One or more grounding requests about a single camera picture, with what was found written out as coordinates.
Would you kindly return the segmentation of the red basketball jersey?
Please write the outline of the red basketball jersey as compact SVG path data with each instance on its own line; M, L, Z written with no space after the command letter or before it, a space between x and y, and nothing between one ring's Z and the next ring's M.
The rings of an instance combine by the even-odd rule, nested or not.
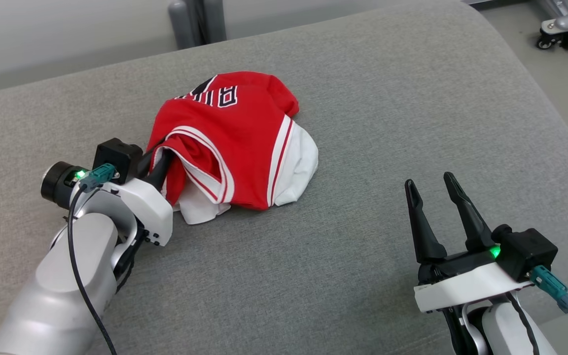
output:
M318 168L313 138L295 121L295 95L274 75L214 75L158 111L148 150L172 163L161 190L187 224L237 206L265 211L296 202Z

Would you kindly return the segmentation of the grey partition post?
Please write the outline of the grey partition post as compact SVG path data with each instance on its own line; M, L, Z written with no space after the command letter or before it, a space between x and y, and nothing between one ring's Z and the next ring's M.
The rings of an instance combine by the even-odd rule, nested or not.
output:
M168 14L179 50L227 40L223 0L172 0Z

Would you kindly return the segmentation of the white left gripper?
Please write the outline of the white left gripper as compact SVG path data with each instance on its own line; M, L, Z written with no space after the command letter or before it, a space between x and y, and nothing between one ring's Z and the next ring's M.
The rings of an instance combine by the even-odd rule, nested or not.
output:
M155 143L138 162L138 177L127 184L92 185L81 180L73 189L73 265L82 290L116 291L135 264L146 242L164 246L172 235L171 205L162 190L172 152L162 150L158 163Z

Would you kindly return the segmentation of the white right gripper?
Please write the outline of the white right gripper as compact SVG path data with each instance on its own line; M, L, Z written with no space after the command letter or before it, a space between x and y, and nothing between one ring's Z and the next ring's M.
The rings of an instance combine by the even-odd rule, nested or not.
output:
M455 175L445 172L444 182L449 198L458 209L469 252L448 256L425 216L416 184L412 179L404 183L413 247L420 265L419 284L414 288L420 312L464 305L530 286L530 281L516 281L496 263L498 247L492 240L491 229Z

